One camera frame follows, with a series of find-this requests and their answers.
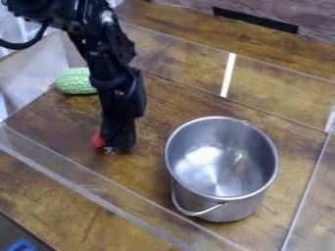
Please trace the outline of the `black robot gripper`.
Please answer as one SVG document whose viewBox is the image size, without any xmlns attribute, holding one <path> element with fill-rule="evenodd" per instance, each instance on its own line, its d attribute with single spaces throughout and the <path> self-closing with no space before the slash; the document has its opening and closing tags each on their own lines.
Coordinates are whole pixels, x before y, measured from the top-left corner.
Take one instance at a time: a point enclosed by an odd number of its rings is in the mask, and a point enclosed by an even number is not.
<svg viewBox="0 0 335 251">
<path fill-rule="evenodd" d="M 127 74 L 113 80 L 100 80 L 91 75 L 89 81 L 100 99 L 104 152 L 127 153 L 136 143 L 134 120 L 144 116 L 147 107 L 142 72 L 128 68 Z"/>
</svg>

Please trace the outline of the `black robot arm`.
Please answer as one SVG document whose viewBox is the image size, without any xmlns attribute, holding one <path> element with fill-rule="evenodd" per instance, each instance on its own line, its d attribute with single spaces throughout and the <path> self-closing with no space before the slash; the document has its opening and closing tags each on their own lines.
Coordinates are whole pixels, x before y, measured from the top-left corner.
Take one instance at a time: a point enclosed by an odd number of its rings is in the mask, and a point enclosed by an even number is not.
<svg viewBox="0 0 335 251">
<path fill-rule="evenodd" d="M 40 25 L 25 42 L 0 38 L 0 47 L 33 46 L 49 27 L 67 32 L 89 68 L 89 83 L 101 106 L 99 139 L 107 152 L 128 152 L 136 144 L 136 119 L 144 116 L 147 93 L 142 72 L 130 66 L 135 42 L 124 33 L 107 0 L 0 0 L 13 16 Z"/>
</svg>

